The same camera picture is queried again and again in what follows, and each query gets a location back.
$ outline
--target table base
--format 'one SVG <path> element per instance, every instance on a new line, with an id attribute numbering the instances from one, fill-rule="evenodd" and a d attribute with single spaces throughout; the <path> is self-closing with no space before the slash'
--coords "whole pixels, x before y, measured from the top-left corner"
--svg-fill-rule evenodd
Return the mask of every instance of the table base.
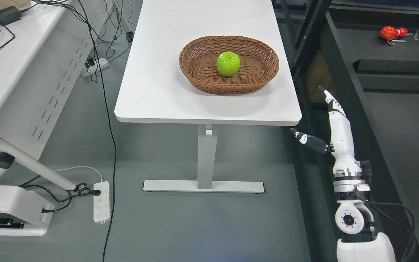
<path id="1" fill-rule="evenodd" d="M 225 192 L 264 193 L 263 182 L 213 181 L 211 188 L 198 188 L 196 180 L 145 179 L 143 190 L 149 192 Z"/>

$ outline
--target electrical outlet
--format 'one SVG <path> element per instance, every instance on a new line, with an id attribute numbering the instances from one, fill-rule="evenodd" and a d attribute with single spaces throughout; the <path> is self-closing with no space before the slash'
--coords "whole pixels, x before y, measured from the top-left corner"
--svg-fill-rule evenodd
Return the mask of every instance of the electrical outlet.
<path id="1" fill-rule="evenodd" d="M 93 196 L 93 221 L 104 224 L 111 218 L 109 182 L 104 181 L 93 185 L 93 190 L 100 190 L 99 196 Z"/>

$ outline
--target white cable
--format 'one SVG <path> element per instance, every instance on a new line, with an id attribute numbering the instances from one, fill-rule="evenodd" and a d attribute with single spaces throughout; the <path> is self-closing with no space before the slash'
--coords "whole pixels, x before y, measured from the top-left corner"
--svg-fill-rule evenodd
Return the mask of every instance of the white cable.
<path id="1" fill-rule="evenodd" d="M 129 50 L 129 49 L 130 49 L 130 46 L 132 46 L 132 43 L 130 43 L 130 44 L 128 45 L 127 49 L 126 49 L 126 50 L 124 50 L 122 53 L 120 53 L 118 56 L 116 56 L 116 57 L 114 57 L 114 58 L 111 58 L 110 60 L 107 60 L 107 61 L 108 61 L 108 63 L 111 63 L 112 61 L 116 60 L 118 57 L 120 57 L 121 55 L 123 55 L 125 52 L 127 52 L 127 50 Z"/>
<path id="2" fill-rule="evenodd" d="M 103 182 L 103 175 L 100 173 L 100 171 L 98 171 L 98 170 L 96 170 L 95 168 L 90 167 L 90 166 L 74 166 L 74 167 L 69 167 L 69 168 L 64 168 L 64 169 L 55 170 L 54 172 L 67 171 L 67 170 L 71 170 L 71 169 L 74 169 L 74 168 L 80 168 L 80 167 L 83 167 L 83 168 L 90 168 L 90 169 L 95 170 L 95 171 L 96 171 L 96 172 L 100 175 L 100 179 L 101 179 L 101 181 L 100 181 L 100 182 Z"/>
<path id="3" fill-rule="evenodd" d="M 130 15 L 128 16 L 127 21 L 129 21 L 133 25 L 137 26 L 137 24 L 135 22 L 133 22 L 132 20 L 130 20 L 130 18 L 132 17 L 132 2 L 130 0 L 128 0 L 128 7 L 130 8 Z"/>

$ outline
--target power adapter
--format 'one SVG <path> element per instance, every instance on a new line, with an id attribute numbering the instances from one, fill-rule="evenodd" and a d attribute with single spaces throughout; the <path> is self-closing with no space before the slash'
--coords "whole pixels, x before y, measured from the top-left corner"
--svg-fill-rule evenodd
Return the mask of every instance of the power adapter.
<path id="1" fill-rule="evenodd" d="M 22 17 L 22 13 L 15 6 L 0 10 L 1 25 L 9 25 L 10 23 L 20 20 L 20 17 Z"/>

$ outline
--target table leg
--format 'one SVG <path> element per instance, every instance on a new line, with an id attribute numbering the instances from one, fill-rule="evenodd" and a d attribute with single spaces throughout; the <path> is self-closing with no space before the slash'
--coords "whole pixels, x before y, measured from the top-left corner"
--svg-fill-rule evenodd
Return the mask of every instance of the table leg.
<path id="1" fill-rule="evenodd" d="M 151 180 L 145 179 L 144 191 L 165 192 L 226 192 L 226 193 L 263 193 L 263 182 L 213 181 L 218 126 L 215 124 L 198 125 L 198 165 L 195 180 Z"/>
<path id="2" fill-rule="evenodd" d="M 214 159 L 218 143 L 218 125 L 198 125 L 198 188 L 209 189 L 213 182 Z"/>

